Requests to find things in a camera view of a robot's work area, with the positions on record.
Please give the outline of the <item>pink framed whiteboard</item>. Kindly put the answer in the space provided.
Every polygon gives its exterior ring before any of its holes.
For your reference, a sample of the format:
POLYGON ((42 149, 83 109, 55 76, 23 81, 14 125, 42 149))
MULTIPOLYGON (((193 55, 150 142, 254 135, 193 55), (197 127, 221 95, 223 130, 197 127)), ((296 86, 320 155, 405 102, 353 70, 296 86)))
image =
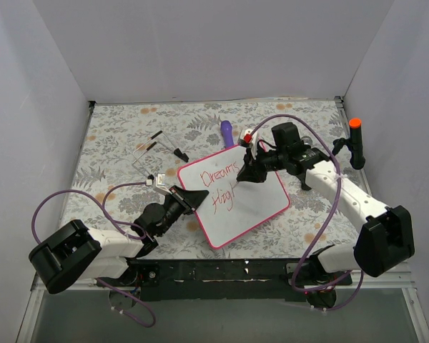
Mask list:
POLYGON ((196 218, 209 245, 219 249, 290 206, 277 173, 264 183, 240 182, 232 188, 243 166, 245 149, 236 145, 181 167, 177 177, 183 189, 209 191, 196 218))

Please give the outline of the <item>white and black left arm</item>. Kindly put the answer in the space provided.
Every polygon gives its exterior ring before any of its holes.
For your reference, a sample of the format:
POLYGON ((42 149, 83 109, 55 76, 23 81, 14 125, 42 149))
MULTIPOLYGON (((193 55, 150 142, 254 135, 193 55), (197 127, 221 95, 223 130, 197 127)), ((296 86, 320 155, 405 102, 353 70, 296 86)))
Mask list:
POLYGON ((51 294, 68 289, 80 279, 110 278, 129 286, 138 269, 130 260, 148 255, 182 216, 193 214, 207 198, 207 190, 173 186, 164 202, 146 205, 131 223, 133 233, 121 228, 99 230, 74 219, 54 232, 29 253, 29 261, 51 294))

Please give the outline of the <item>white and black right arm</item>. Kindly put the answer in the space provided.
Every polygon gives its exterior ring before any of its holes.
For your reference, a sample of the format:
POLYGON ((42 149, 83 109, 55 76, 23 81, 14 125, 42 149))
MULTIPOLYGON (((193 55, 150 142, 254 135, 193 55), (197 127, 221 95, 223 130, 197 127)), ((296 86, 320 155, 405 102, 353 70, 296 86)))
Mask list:
POLYGON ((347 270, 378 277, 414 255, 412 218, 405 207, 390 207, 345 178, 328 154, 305 143, 295 124, 274 126, 272 136, 275 142, 268 150, 253 130, 240 137, 246 152, 237 181, 263 183, 268 174, 285 170, 300 180, 302 189, 315 190, 336 205, 358 232, 354 244, 312 254, 309 274, 314 282, 325 284, 347 270))

